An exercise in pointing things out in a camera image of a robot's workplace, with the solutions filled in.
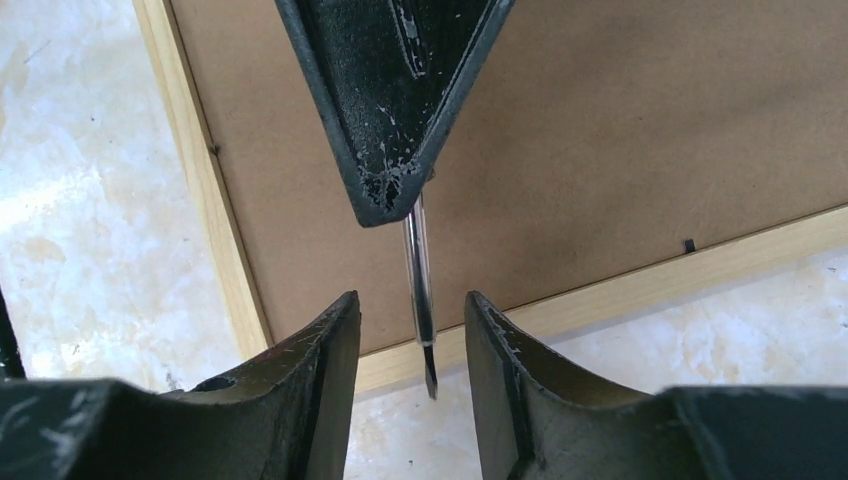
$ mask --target metal bracket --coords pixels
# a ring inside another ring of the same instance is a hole
[[[276,0],[359,223],[404,219],[514,0]]]
[[[682,387],[650,396],[568,361],[468,294],[485,479],[848,477],[848,389]]]
[[[116,380],[0,384],[0,478],[341,479],[359,356],[349,292],[190,392]]]

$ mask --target brown cardboard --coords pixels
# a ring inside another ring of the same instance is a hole
[[[274,338],[339,293],[414,336],[399,225],[354,220],[272,0],[173,0]],[[437,324],[848,203],[848,3],[518,0],[425,189]]]

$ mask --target beige marble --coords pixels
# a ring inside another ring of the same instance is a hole
[[[848,386],[848,251],[781,270],[548,343],[651,393],[680,384]],[[421,381],[359,398],[346,478],[480,478],[478,454],[469,450],[476,436],[468,372],[440,382],[438,402]]]
[[[238,363],[130,0],[0,2],[0,286],[32,377]]]
[[[33,377],[165,391],[238,362],[130,0],[0,0],[0,285]],[[846,299],[832,252],[552,346],[648,392],[845,385]],[[480,477],[467,372],[440,380],[357,398],[346,478]]]

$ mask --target scratched black paint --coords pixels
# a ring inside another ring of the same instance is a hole
[[[477,292],[465,341],[484,479],[846,478],[846,388],[650,396],[568,361]]]
[[[357,219],[412,208],[512,0],[276,0]]]

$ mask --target black metal plate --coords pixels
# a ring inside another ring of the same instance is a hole
[[[403,219],[513,0],[276,3],[357,220]]]

